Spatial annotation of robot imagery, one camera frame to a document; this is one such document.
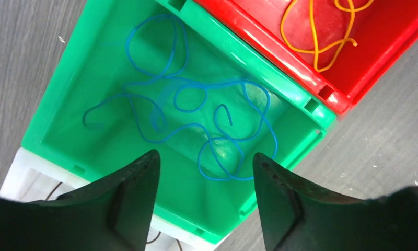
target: brown wire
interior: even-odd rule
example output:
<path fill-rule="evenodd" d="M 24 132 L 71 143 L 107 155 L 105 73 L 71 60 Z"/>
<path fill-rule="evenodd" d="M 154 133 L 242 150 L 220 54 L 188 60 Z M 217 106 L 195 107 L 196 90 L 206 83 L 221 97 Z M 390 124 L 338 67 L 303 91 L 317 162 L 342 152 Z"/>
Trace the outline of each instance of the brown wire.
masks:
<path fill-rule="evenodd" d="M 54 194 L 54 192 L 57 190 L 57 188 L 62 184 L 62 182 L 58 182 L 58 184 L 52 189 L 52 191 L 48 194 L 45 200 L 49 200 L 49 198 Z"/>
<path fill-rule="evenodd" d="M 177 241 L 178 244 L 178 248 L 180 249 L 180 251 L 183 251 L 183 247 L 181 247 L 181 243 L 179 240 L 175 239 Z"/>
<path fill-rule="evenodd" d="M 151 244 L 151 243 L 154 243 L 159 237 L 160 237 L 160 234 L 161 234 L 161 232 L 160 231 L 158 231 L 158 234 L 157 234 L 157 236 L 152 240 L 152 241 L 148 241 L 148 242 L 146 242 L 146 244 Z"/>

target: gray floor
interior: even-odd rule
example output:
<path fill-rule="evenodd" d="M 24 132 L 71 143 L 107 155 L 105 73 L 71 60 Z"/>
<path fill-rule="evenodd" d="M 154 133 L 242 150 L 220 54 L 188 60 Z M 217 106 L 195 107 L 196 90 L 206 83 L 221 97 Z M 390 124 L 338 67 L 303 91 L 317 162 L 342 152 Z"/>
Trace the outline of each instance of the gray floor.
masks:
<path fill-rule="evenodd" d="M 0 186 L 84 1 L 0 0 Z M 418 185 L 418 42 L 295 172 L 359 198 Z M 264 250 L 257 212 L 219 250 Z"/>

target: red plastic bin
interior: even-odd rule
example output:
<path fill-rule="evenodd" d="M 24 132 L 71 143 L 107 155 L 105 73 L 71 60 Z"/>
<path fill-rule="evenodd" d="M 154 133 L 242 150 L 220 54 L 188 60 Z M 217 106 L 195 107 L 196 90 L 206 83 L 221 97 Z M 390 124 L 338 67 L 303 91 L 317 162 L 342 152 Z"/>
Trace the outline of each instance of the red plastic bin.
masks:
<path fill-rule="evenodd" d="M 318 73 L 313 55 L 296 53 L 283 41 L 280 23 L 292 0 L 195 0 L 223 24 L 251 44 L 283 72 L 302 84 L 338 114 L 355 106 L 394 61 L 418 38 L 418 0 L 375 0 L 357 12 L 350 38 L 335 64 Z M 295 47 L 313 48 L 309 1 L 298 0 L 288 13 L 284 30 Z M 353 0 L 356 8 L 368 0 Z M 347 0 L 340 4 L 348 8 Z M 342 39 L 350 13 L 333 0 L 315 0 L 314 17 L 319 47 Z M 335 50 L 320 54 L 319 67 Z"/>

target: orange cable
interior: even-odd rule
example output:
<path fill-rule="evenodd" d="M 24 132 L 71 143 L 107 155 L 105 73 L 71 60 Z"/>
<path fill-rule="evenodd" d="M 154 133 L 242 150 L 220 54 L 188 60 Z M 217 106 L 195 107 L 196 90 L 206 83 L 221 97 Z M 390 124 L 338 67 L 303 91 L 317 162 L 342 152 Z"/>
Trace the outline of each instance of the orange cable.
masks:
<path fill-rule="evenodd" d="M 358 45 L 357 42 L 355 41 L 355 39 L 349 38 L 349 35 L 351 33 L 351 30 L 352 30 L 352 27 L 353 27 L 354 21 L 355 21 L 355 13 L 367 9 L 374 2 L 374 0 L 369 0 L 364 6 L 355 9 L 353 0 L 347 0 L 347 2 L 349 4 L 349 8 L 344 8 L 343 6 L 340 5 L 339 0 L 334 0 L 334 4 L 339 10 L 341 10 L 343 12 L 351 13 L 351 18 L 349 20 L 349 25 L 347 27 L 344 38 L 340 39 L 340 40 L 337 40 L 337 41 L 331 43 L 330 45 L 328 45 L 328 46 L 326 46 L 326 47 L 324 47 L 323 49 L 320 50 L 318 48 L 318 37 L 317 37 L 317 31 L 316 31 L 315 22 L 314 22 L 314 0 L 310 0 L 310 2 L 309 2 L 309 19 L 310 19 L 310 24 L 311 24 L 311 29 L 312 29 L 312 38 L 313 38 L 314 50 L 302 50 L 302 49 L 295 48 L 294 46 L 292 46 L 291 43 L 289 42 L 289 40 L 287 39 L 286 34 L 284 32 L 284 24 L 286 22 L 287 15 L 291 11 L 291 9 L 294 7 L 294 5 L 297 3 L 297 1 L 298 0 L 292 0 L 292 2 L 286 8 L 286 11 L 284 12 L 283 17 L 282 17 L 282 21 L 281 21 L 281 25 L 280 25 L 280 32 L 281 32 L 281 35 L 283 37 L 284 42 L 293 51 L 300 52 L 300 53 L 314 54 L 313 67 L 317 72 L 324 72 L 324 71 L 330 69 L 333 66 L 333 64 L 335 63 L 338 55 L 340 54 L 340 52 L 343 49 L 343 46 L 346 42 L 350 41 L 353 44 L 353 46 Z M 339 45 L 339 47 L 336 50 L 331 62 L 326 67 L 318 69 L 319 54 L 323 53 L 325 51 L 328 51 L 329 49 L 331 49 L 332 47 L 334 47 L 336 45 Z"/>

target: blue cable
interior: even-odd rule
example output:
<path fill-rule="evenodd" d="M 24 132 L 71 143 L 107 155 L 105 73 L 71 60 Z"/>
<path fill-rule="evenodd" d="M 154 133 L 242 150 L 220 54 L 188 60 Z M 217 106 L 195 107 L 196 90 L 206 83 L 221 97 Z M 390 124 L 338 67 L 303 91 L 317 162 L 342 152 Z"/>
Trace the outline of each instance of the blue cable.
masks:
<path fill-rule="evenodd" d="M 145 24 L 147 24 L 147 23 L 149 23 L 149 22 L 151 22 L 151 21 L 154 21 L 154 20 L 162 20 L 162 19 L 172 19 L 172 24 L 173 24 L 173 30 L 174 30 L 174 35 L 173 35 L 173 41 L 172 41 L 172 51 L 171 51 L 171 53 L 170 53 L 170 56 L 169 56 L 169 61 L 168 61 L 168 63 L 166 64 L 166 66 L 165 66 L 165 68 L 158 74 L 158 75 L 155 75 L 155 74 L 152 74 L 152 73 L 150 73 L 150 72 L 147 72 L 147 71 L 145 71 L 145 70 L 143 70 L 143 69 L 141 69 L 140 67 L 138 67 L 138 65 L 135 63 L 135 61 L 132 59 L 132 57 L 131 57 L 131 55 L 130 55 L 130 52 L 129 52 L 129 47 L 130 47 L 130 41 L 132 40 L 132 38 L 133 38 L 133 36 L 135 35 L 135 33 L 138 31 L 138 30 L 140 30 L 141 29 L 141 27 L 143 27 Z M 173 61 L 173 58 L 174 58 L 174 56 L 175 56 L 175 50 L 176 50 L 176 46 L 177 46 L 177 26 L 176 26 L 176 23 L 175 22 L 177 22 L 178 24 L 179 24 L 179 26 L 180 26 L 180 28 L 181 28 L 181 30 L 182 30 L 182 33 L 183 33 L 183 39 L 184 39 L 184 46 L 185 46 L 185 51 L 186 51 L 186 57 L 185 57 L 185 62 L 184 62 L 184 64 L 183 64 L 183 66 L 182 66 L 182 68 L 180 68 L 178 71 L 176 71 L 175 73 L 170 73 L 169 75 L 167 75 L 167 71 L 169 70 L 169 68 L 170 68 L 170 66 L 171 66 L 171 64 L 172 64 L 172 61 Z M 131 107 L 131 111 L 132 111 L 132 114 L 133 114 L 133 116 L 134 116 L 134 120 L 135 120 L 135 124 L 136 124 L 136 126 L 137 126 L 137 129 L 138 129 L 138 132 L 140 133 L 140 136 L 146 141 L 146 142 L 149 142 L 149 143 L 153 143 L 153 144 L 162 144 L 162 143 L 165 143 L 166 141 L 168 141 L 171 137 L 173 137 L 176 133 L 178 133 L 179 131 L 181 131 L 181 130 L 183 130 L 183 129 L 186 129 L 186 128 L 189 128 L 189 127 L 199 127 L 199 128 L 201 128 L 205 133 L 206 133 L 206 135 L 207 135 L 207 138 L 208 138 L 208 140 L 202 145 L 202 147 L 200 148 L 200 151 L 199 151 L 199 153 L 198 153 L 198 156 L 197 156 L 197 167 L 198 167 L 198 169 L 199 169 L 199 171 L 200 171 L 200 173 L 201 173 L 201 175 L 202 176 L 204 176 L 205 178 L 207 178 L 207 179 L 210 179 L 210 180 L 216 180 L 216 181 L 225 181 L 225 180 L 231 180 L 231 179 L 235 179 L 235 180 L 252 180 L 253 179 L 253 176 L 249 176 L 249 177 L 238 177 L 237 175 L 238 175 L 238 173 L 240 172 L 240 170 L 241 170 L 241 167 L 243 166 L 243 163 L 244 163 L 244 160 L 245 160 L 245 154 L 244 154 L 244 152 L 243 152 L 243 150 L 241 149 L 241 147 L 238 145 L 238 143 L 240 143 L 240 142 L 245 142 L 245 141 L 249 141 L 249 140 L 252 140 L 252 139 L 254 139 L 258 134 L 259 134 L 259 132 L 260 132 L 260 130 L 261 130 L 261 127 L 262 127 L 262 124 L 263 124 L 263 122 L 267 125 L 267 127 L 269 128 L 269 130 L 270 130 L 270 133 L 271 133 L 271 135 L 272 135 L 272 137 L 274 138 L 274 141 L 275 141 L 275 149 L 274 149 L 274 152 L 273 152 L 273 155 L 272 155 L 272 158 L 274 158 L 275 156 L 276 156 L 276 152 L 277 152 L 277 149 L 278 149 L 278 141 L 277 141 L 277 138 L 276 138 L 276 135 L 275 135 L 275 132 L 273 131 L 273 129 L 272 129 L 272 127 L 271 127 L 271 125 L 270 125 L 270 123 L 269 123 L 269 121 L 266 119 L 266 113 L 268 112 L 268 110 L 269 110 L 269 106 L 270 106 L 270 95 L 269 95 L 269 93 L 268 93 L 268 91 L 264 88 L 264 87 L 262 87 L 261 85 L 259 85 L 259 84 L 257 84 L 257 83 L 255 83 L 255 82 L 252 82 L 252 81 L 248 81 L 248 80 L 234 80 L 234 81 L 227 81 L 227 82 L 222 82 L 222 83 L 215 83 L 215 84 L 203 84 L 203 83 L 201 83 L 201 82 L 198 82 L 198 81 L 194 81 L 194 80 L 191 80 L 191 79 L 186 79 L 186 78 L 180 78 L 180 77 L 176 77 L 177 75 L 179 75 L 180 73 L 182 73 L 183 71 L 184 71 L 184 69 L 186 68 L 186 66 L 187 66 L 187 64 L 188 64 L 188 61 L 189 61 L 189 44 L 188 44 L 188 37 L 187 37 L 187 35 L 186 35 L 186 32 L 185 32 L 185 28 L 184 28 L 184 25 L 183 25 L 183 23 L 181 22 L 181 20 L 179 19 L 179 18 L 177 18 L 176 16 L 173 16 L 173 15 L 169 15 L 169 14 L 160 14 L 160 15 L 156 15 L 156 16 L 153 16 L 153 17 L 150 17 L 150 18 L 147 18 L 146 20 L 144 20 L 143 22 L 141 22 L 140 24 L 138 24 L 133 30 L 132 30 L 132 32 L 129 34 L 129 37 L 127 38 L 127 41 L 126 41 L 126 47 L 125 47 L 125 50 L 126 50 L 126 55 L 127 55 L 127 58 L 129 59 L 129 62 L 131 63 L 131 65 L 137 70 L 137 71 L 139 71 L 139 72 L 141 72 L 141 73 L 143 73 L 143 74 L 145 74 L 145 75 L 147 75 L 147 76 L 150 76 L 151 77 L 151 79 L 150 80 L 148 80 L 148 81 L 135 81 L 135 82 L 128 82 L 128 83 L 126 83 L 126 84 L 124 84 L 123 86 L 122 86 L 122 94 L 117 94 L 117 95 L 114 95 L 114 96 L 112 96 L 112 97 L 109 97 L 109 98 L 107 98 L 106 100 L 104 100 L 104 101 L 102 101 L 101 103 L 99 103 L 99 104 L 97 104 L 97 105 L 95 105 L 95 106 L 93 106 L 93 107 L 91 107 L 91 108 L 89 108 L 89 109 L 87 109 L 85 112 L 84 112 L 84 114 L 83 114 L 83 117 L 82 117 L 82 123 L 83 123 L 83 125 L 84 126 L 86 126 L 86 127 L 88 127 L 88 128 L 90 128 L 90 129 L 102 129 L 103 128 L 103 125 L 102 124 L 96 124 L 95 126 L 94 125 L 87 125 L 87 123 L 86 123 L 86 117 L 87 117 L 87 115 L 91 112 L 91 111 L 93 111 L 93 110 L 95 110 L 95 109 L 98 109 L 99 107 L 101 107 L 101 106 L 103 106 L 103 105 L 105 105 L 105 104 L 107 104 L 108 102 L 110 102 L 110 101 L 112 101 L 112 100 L 115 100 L 115 99 L 118 99 L 118 98 L 126 98 L 128 101 L 129 101 L 129 104 L 130 104 L 130 107 Z M 141 131 L 141 127 L 140 127 L 140 123 L 139 123 L 139 121 L 138 121 L 138 116 L 137 116 L 137 113 L 136 113 L 136 111 L 135 111 L 135 107 L 134 107 L 134 104 L 133 104 L 133 102 L 132 102 L 132 99 L 133 98 L 140 98 L 140 99 L 143 99 L 143 100 L 147 100 L 147 101 L 149 101 L 152 105 L 153 105 L 153 108 L 152 108 L 152 112 L 151 112 L 151 116 L 150 116 L 150 123 L 151 123 L 151 125 L 152 125 L 152 127 L 156 130 L 156 131 L 163 131 L 159 126 L 158 126 L 158 115 L 161 117 L 161 120 L 162 120 L 162 124 L 163 124 L 163 126 L 164 127 L 166 127 L 167 126 L 167 120 L 166 120 L 166 116 L 165 116 L 165 114 L 163 113 L 163 111 L 162 111 L 162 109 L 161 109 L 161 106 L 160 105 L 158 105 L 158 103 L 156 103 L 155 101 L 153 101 L 152 99 L 150 99 L 150 98 L 148 98 L 148 97 L 146 97 L 146 96 L 143 96 L 143 95 L 135 95 L 135 94 L 130 94 L 130 93 L 128 93 L 127 92 L 127 90 L 126 90 L 126 87 L 129 87 L 129 86 L 133 86 L 133 85 L 150 85 L 150 84 L 153 84 L 154 82 L 156 82 L 156 81 L 159 81 L 159 80 L 169 80 L 169 81 L 171 81 L 171 83 L 181 83 L 182 85 L 180 85 L 179 87 L 178 87 L 178 89 L 177 89 L 177 91 L 175 92 L 175 94 L 174 94 L 174 96 L 173 96 L 173 105 L 174 105 L 174 107 L 177 109 L 177 110 L 179 110 L 179 111 L 181 111 L 181 112 L 184 112 L 184 113 L 192 113 L 192 112 L 196 112 L 196 111 L 198 111 L 199 109 L 201 109 L 202 107 L 203 107 L 203 105 L 206 103 L 206 101 L 207 101 L 207 97 L 208 97 L 208 90 L 210 90 L 210 89 L 218 89 L 218 88 L 225 88 L 225 87 L 229 87 L 229 86 L 233 86 L 233 85 L 237 85 L 237 84 L 240 84 L 241 85 L 241 89 L 242 89 L 242 92 L 243 92 L 243 95 L 244 95 L 244 98 L 245 98 L 245 100 L 246 100 L 246 102 L 255 110 L 255 111 L 257 111 L 257 113 L 261 116 L 261 120 L 260 120 L 260 123 L 259 123 L 259 126 L 258 126 L 258 129 L 257 129 L 257 131 L 255 132 L 255 134 L 253 134 L 252 136 L 249 136 L 249 137 L 247 137 L 247 138 L 244 138 L 244 139 L 234 139 L 234 138 L 232 138 L 232 137 L 230 137 L 223 129 L 221 129 L 221 127 L 220 127 L 220 125 L 218 124 L 218 119 L 217 119 L 217 114 L 218 114 L 218 111 L 220 110 L 220 108 L 221 107 L 223 107 L 224 109 L 225 109 L 225 111 L 226 111 L 226 115 L 227 115 L 227 117 L 228 117 L 228 120 L 229 120 L 229 125 L 230 126 L 232 126 L 233 125 L 233 122 L 232 122 L 232 118 L 231 118 L 231 115 L 230 115 L 230 112 L 229 112 L 229 109 L 227 108 L 227 106 L 226 105 L 224 105 L 224 104 L 220 104 L 220 105 L 218 105 L 218 107 L 215 109 L 215 111 L 214 111 L 214 123 L 215 123 L 215 126 L 217 127 L 217 129 L 219 130 L 219 132 L 223 135 L 223 136 L 221 136 L 221 137 L 216 137 L 216 138 L 213 138 L 213 137 L 211 137 L 211 134 L 209 133 L 209 131 L 208 131 L 208 129 L 205 127 L 205 126 L 203 126 L 203 125 L 201 125 L 201 124 L 198 124 L 198 123 L 190 123 L 190 124 L 185 124 L 185 125 L 182 125 L 182 126 L 180 126 L 180 127 L 178 127 L 178 128 L 176 128 L 175 130 L 173 130 L 169 135 L 167 135 L 164 139 L 162 139 L 162 140 L 159 140 L 159 141 L 153 141 L 153 140 L 150 140 L 150 139 L 148 139 L 148 138 L 146 138 L 146 136 L 143 134 L 143 132 Z M 253 85 L 253 86 L 255 86 L 255 87 L 257 87 L 257 88 L 259 88 L 259 89 L 261 89 L 264 93 L 265 93 L 265 95 L 266 95 L 266 107 L 265 107 L 265 109 L 263 110 L 263 111 L 261 111 L 256 105 L 254 105 L 253 103 L 252 103 L 252 101 L 249 99 L 249 97 L 248 97 L 248 95 L 247 95 L 247 90 L 246 90 L 246 84 L 250 84 L 250 85 Z M 158 100 L 160 101 L 160 102 L 162 102 L 162 104 L 164 105 L 165 104 L 165 100 L 167 99 L 167 95 L 170 93 L 170 91 L 171 91 L 171 89 L 172 89 L 172 87 L 173 86 L 175 86 L 176 84 L 173 84 L 173 85 L 169 85 L 169 86 L 167 86 L 167 88 L 165 88 L 161 93 L 160 93 L 160 95 L 159 95 L 159 97 L 158 97 Z M 202 102 L 196 107 L 196 108 L 194 108 L 194 109 L 191 109 L 191 110 L 185 110 L 185 109 L 182 109 L 182 108 L 180 108 L 178 105 L 177 105 L 177 98 L 178 98 L 178 95 L 183 91 L 183 90 L 185 90 L 186 88 L 197 88 L 197 89 L 201 89 L 201 90 L 203 90 L 204 91 L 204 98 L 203 98 L 203 100 L 202 100 Z M 220 160 L 218 159 L 218 157 L 217 157 L 217 154 L 216 154 L 216 151 L 215 151 L 215 147 L 214 147 L 214 145 L 213 145 L 213 141 L 221 141 L 221 140 L 227 140 L 227 141 L 230 141 L 237 149 L 238 149 L 238 151 L 240 152 L 240 154 L 241 154 L 241 159 L 240 159 L 240 161 L 239 161 L 239 165 L 237 166 L 237 168 L 236 168 L 236 170 L 235 170 L 235 172 L 233 173 L 233 174 L 231 174 L 222 164 L 221 164 L 221 162 L 220 162 Z M 210 146 L 210 149 L 211 149 L 211 152 L 212 152 L 212 154 L 213 154 L 213 156 L 214 156 L 214 158 L 215 158 L 215 161 L 216 161 L 216 163 L 217 163 L 217 165 L 220 167 L 220 169 L 226 174 L 226 176 L 227 176 L 227 178 L 215 178 L 215 177 L 211 177 L 211 176 L 209 176 L 209 175 L 207 175 L 207 174 L 205 174 L 204 173 L 204 171 L 203 171 L 203 169 L 201 168 L 201 164 L 200 164 L 200 159 L 201 159 L 201 155 L 202 155 L 202 153 L 203 153 L 203 150 L 206 148 L 206 146 L 209 144 L 209 146 Z"/>

